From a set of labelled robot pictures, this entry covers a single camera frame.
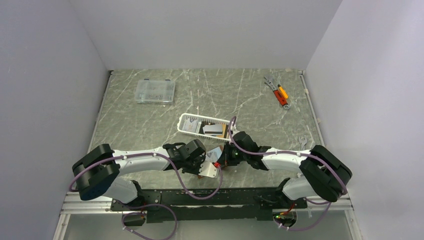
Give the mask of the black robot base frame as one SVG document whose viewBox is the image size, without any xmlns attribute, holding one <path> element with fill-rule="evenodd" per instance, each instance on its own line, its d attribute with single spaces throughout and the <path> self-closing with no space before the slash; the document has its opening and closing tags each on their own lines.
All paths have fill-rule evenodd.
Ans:
<svg viewBox="0 0 424 240">
<path fill-rule="evenodd" d="M 255 219 L 271 221 L 279 211 L 306 209 L 303 199 L 284 200 L 275 187 L 222 188 L 213 197 L 194 199 L 183 189 L 144 189 L 143 201 L 132 205 L 132 211 L 143 211 L 147 223 L 174 220 L 173 214 L 160 207 L 165 205 L 174 211 L 179 221 Z"/>
</svg>

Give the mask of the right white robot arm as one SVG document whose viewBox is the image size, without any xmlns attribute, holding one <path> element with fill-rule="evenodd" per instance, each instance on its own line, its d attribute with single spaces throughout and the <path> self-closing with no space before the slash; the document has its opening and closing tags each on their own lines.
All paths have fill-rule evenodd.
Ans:
<svg viewBox="0 0 424 240">
<path fill-rule="evenodd" d="M 230 138 L 217 160 L 226 167 L 241 162 L 247 162 L 256 170 L 284 170 L 301 175 L 286 178 L 277 187 L 275 200 L 282 208 L 312 196 L 334 203 L 347 193 L 346 186 L 353 176 L 352 171 L 322 145 L 300 151 L 259 146 L 244 131 Z"/>
</svg>

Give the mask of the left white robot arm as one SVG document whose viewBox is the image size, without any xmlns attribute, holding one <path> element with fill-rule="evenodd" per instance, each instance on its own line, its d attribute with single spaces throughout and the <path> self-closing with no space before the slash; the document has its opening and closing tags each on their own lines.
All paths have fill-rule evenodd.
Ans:
<svg viewBox="0 0 424 240">
<path fill-rule="evenodd" d="M 75 192 L 82 201 L 108 197 L 137 210 L 144 203 L 140 184 L 121 177 L 142 171 L 182 170 L 198 175 L 205 161 L 206 148 L 199 139 L 188 143 L 166 143 L 163 146 L 139 151 L 113 150 L 100 144 L 72 166 Z"/>
</svg>

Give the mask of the white plastic basket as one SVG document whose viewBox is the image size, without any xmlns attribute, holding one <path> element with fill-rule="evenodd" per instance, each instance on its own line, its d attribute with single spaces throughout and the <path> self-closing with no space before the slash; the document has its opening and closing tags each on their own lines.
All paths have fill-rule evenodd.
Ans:
<svg viewBox="0 0 424 240">
<path fill-rule="evenodd" d="M 183 134 L 204 137 L 208 139 L 230 141 L 229 132 L 237 132 L 234 126 L 230 126 L 229 120 L 183 113 L 179 117 L 177 130 Z"/>
</svg>

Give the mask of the gold credit card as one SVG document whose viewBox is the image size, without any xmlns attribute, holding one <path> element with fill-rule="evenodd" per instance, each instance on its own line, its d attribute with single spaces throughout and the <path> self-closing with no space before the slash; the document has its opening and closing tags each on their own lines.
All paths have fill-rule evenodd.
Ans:
<svg viewBox="0 0 424 240">
<path fill-rule="evenodd" d="M 222 131 L 220 134 L 216 135 L 218 138 L 227 139 L 228 138 L 228 128 L 229 126 L 227 124 L 222 124 Z"/>
</svg>

